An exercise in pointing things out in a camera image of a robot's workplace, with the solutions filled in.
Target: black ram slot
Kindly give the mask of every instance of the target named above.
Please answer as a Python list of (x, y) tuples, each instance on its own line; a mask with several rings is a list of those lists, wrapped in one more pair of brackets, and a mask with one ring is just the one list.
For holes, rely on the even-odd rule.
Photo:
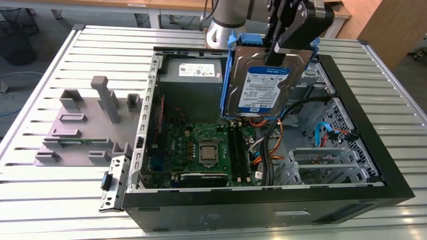
[(239, 171), (239, 158), (238, 158), (238, 148), (236, 148), (236, 128), (235, 126), (228, 126), (227, 128), (228, 135), (228, 152), (230, 152), (230, 162), (231, 162), (231, 177), (232, 180), (238, 180), (240, 177)]
[(242, 181), (244, 182), (248, 177), (248, 162), (247, 162), (246, 141), (242, 134), (242, 127), (235, 128), (235, 149), (236, 149), (236, 157), (239, 162), (240, 178), (242, 178)]

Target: gray carpet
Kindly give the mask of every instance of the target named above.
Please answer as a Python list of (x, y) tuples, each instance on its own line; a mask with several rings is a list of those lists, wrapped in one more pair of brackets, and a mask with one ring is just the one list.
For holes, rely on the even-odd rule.
[[(25, 66), (12, 66), (3, 58), (0, 58), (0, 76), (21, 71), (44, 73), (75, 24), (115, 27), (138, 27), (138, 25), (140, 25), (147, 28), (150, 27), (150, 21), (146, 21), (148, 17), (146, 14), (135, 16), (132, 13), (64, 10), (61, 12), (63, 19), (56, 20), (48, 9), (36, 9), (35, 12), (36, 15), (33, 18), (40, 32), (28, 38), (37, 53), (36, 61)], [(180, 19), (175, 19), (175, 24), (170, 24), (170, 19), (163, 16), (162, 27), (166, 29), (182, 29), (183, 26), (187, 26), (192, 18), (194, 17), (191, 16), (183, 16)], [(200, 17), (196, 16), (186, 29), (198, 30), (199, 23)], [(210, 26), (210, 23), (211, 20), (206, 21), (203, 27)], [(248, 21), (246, 28), (250, 33), (264, 33), (267, 24)], [(404, 59), (394, 73), (426, 111), (427, 97), (423, 95), (423, 92), (427, 90), (427, 63), (415, 62), (408, 57)], [(16, 74), (3, 78), (5, 84), (11, 87), (11, 93), (8, 95), (0, 94), (0, 115), (23, 107), (32, 90), (37, 85), (37, 78), (39, 75), (36, 74)], [(0, 137), (5, 135), (15, 118), (16, 114), (0, 117)]]

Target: hard drive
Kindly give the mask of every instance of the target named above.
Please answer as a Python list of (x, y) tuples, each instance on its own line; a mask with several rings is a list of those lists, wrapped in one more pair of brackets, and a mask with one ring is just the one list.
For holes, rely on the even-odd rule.
[(224, 116), (275, 118), (280, 115), (310, 61), (311, 50), (288, 50), (280, 66), (266, 66), (264, 47), (235, 49)]

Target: motherboard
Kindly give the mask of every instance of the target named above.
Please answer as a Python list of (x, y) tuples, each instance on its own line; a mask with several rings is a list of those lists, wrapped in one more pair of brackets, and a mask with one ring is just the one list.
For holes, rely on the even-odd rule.
[(236, 124), (178, 123), (166, 134), (164, 150), (150, 154), (155, 188), (256, 186), (248, 147), (255, 129)]

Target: aluminum slotted table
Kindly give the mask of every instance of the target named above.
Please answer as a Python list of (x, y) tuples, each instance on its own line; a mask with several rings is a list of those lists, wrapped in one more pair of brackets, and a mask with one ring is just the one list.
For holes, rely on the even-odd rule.
[(126, 212), (99, 213), (104, 167), (32, 165), (64, 89), (95, 97), (94, 75), (119, 98), (144, 96), (154, 46), (204, 47), (199, 31), (85, 26), (72, 30), (0, 144), (0, 238), (424, 239), (427, 118), (368, 45), (322, 39), (416, 197), (336, 225), (144, 233)]

